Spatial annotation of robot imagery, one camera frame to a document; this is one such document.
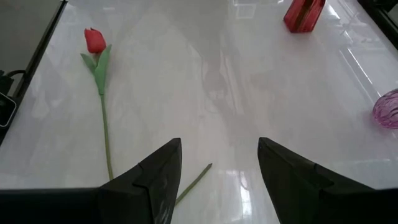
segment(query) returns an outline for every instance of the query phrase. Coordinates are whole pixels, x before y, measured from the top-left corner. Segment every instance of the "red tulip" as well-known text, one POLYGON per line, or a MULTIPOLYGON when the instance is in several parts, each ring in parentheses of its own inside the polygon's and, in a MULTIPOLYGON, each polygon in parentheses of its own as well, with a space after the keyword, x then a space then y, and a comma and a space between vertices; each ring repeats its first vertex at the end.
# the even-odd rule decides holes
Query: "red tulip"
POLYGON ((87 49, 92 54, 101 53, 106 48, 105 39, 96 29, 85 29, 87 49))

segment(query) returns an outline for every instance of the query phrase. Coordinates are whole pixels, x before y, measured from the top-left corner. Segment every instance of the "glass object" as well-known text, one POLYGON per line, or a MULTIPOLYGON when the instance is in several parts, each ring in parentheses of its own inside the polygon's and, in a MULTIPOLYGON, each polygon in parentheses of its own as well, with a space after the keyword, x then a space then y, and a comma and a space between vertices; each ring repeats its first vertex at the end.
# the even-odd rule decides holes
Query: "glass object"
POLYGON ((311 32, 325 5, 325 0, 293 0, 284 22, 291 32, 311 32))
POLYGON ((376 101, 373 117, 385 128, 398 129, 398 89, 388 92, 376 101))

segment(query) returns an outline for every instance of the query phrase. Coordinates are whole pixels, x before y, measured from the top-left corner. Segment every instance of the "red object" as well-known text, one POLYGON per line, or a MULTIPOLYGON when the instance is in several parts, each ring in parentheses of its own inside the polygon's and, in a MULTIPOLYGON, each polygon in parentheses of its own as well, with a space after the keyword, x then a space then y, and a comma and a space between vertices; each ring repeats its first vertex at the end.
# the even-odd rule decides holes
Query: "red object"
POLYGON ((87 49, 92 54, 101 53, 106 48, 106 42, 101 32, 90 28, 85 29, 87 49))
POLYGON ((293 0, 284 22, 294 33, 311 32, 325 5, 325 0, 293 0))

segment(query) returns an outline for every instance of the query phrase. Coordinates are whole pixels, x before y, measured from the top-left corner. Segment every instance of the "black device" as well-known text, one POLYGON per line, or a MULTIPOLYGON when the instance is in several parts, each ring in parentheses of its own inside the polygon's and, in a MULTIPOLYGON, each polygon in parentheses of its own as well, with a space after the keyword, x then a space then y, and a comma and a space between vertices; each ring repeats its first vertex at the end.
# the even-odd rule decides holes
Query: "black device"
POLYGON ((0 190, 0 223, 169 224, 181 163, 176 138, 98 188, 0 190))
POLYGON ((8 127, 17 110, 17 103, 0 92, 0 128, 8 127))
POLYGON ((267 138, 258 158, 281 224, 398 223, 398 189, 372 189, 267 138))

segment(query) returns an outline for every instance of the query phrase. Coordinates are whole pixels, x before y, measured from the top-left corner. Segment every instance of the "white table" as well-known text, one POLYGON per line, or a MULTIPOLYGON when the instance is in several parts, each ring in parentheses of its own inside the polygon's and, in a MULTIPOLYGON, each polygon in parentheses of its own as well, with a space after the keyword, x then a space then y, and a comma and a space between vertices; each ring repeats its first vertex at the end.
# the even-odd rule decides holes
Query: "white table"
POLYGON ((398 51, 355 0, 291 34, 284 0, 70 1, 0 148, 0 188, 108 180, 83 30, 113 44, 106 103, 116 175, 182 138, 173 223, 278 223, 257 161, 266 136, 377 189, 398 187, 398 132, 370 112, 398 87, 398 51))

